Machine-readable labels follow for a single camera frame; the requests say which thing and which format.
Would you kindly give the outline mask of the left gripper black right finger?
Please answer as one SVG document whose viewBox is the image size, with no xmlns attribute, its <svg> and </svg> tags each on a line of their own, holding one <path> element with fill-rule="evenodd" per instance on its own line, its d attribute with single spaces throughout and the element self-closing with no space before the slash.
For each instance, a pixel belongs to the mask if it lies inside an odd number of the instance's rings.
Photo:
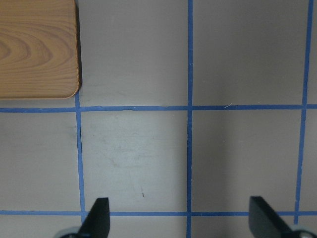
<svg viewBox="0 0 317 238">
<path fill-rule="evenodd" d="M 261 196 L 249 199 L 249 229 L 255 238 L 291 238 L 293 231 Z"/>
</svg>

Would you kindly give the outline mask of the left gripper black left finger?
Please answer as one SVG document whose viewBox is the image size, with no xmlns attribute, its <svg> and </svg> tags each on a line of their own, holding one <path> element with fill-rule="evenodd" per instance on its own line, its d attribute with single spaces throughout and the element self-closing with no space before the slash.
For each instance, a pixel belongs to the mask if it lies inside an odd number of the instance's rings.
<svg viewBox="0 0 317 238">
<path fill-rule="evenodd" d="M 78 234 L 80 238 L 107 238 L 110 230 L 108 198 L 97 198 Z"/>
</svg>

